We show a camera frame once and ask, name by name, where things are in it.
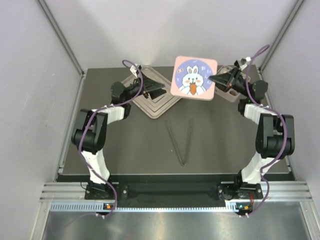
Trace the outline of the metal tongs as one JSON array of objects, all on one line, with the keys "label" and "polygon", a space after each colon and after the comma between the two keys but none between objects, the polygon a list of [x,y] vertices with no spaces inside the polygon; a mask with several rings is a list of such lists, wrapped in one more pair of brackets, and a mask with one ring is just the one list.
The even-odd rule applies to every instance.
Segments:
[{"label": "metal tongs", "polygon": [[177,160],[182,167],[185,167],[189,161],[194,120],[192,118],[188,119],[187,131],[186,131],[186,136],[184,138],[184,147],[183,148],[181,148],[182,145],[178,142],[178,139],[176,138],[176,136],[174,134],[171,121],[168,118],[165,118],[164,124],[165,124],[166,131],[168,133],[170,142],[172,144],[173,151],[176,154]]}]

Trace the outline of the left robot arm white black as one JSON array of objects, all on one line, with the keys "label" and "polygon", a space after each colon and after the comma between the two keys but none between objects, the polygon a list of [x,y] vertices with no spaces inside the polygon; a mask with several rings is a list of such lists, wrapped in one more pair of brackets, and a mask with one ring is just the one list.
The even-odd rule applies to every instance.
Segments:
[{"label": "left robot arm white black", "polygon": [[108,183],[110,172],[103,153],[107,126],[126,119],[131,111],[130,102],[136,97],[154,100],[167,92],[163,83],[146,76],[134,79],[128,86],[115,82],[110,89],[111,104],[99,109],[81,109],[71,135],[71,142],[90,174],[85,194],[87,200],[104,200],[116,195],[113,185]]}]

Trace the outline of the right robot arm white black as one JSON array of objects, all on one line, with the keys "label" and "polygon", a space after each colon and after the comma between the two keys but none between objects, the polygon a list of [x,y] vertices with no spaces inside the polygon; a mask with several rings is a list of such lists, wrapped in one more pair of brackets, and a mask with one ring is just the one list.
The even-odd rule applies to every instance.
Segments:
[{"label": "right robot arm white black", "polygon": [[218,194],[225,200],[250,196],[261,198],[260,182],[265,180],[265,174],[275,163],[292,155],[295,150],[294,117],[279,114],[262,105],[268,83],[264,80],[249,82],[243,78],[239,67],[211,75],[209,80],[225,93],[234,90],[244,95],[245,98],[238,103],[238,112],[257,124],[255,154],[249,164],[234,177],[233,183],[217,186]]}]

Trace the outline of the silver tin lid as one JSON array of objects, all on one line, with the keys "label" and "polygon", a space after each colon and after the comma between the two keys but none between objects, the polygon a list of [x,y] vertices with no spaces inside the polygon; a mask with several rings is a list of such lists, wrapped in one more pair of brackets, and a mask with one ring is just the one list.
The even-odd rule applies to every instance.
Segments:
[{"label": "silver tin lid", "polygon": [[174,63],[170,93],[173,96],[211,101],[215,95],[215,83],[210,80],[216,75],[218,62],[215,59],[177,56]]}]

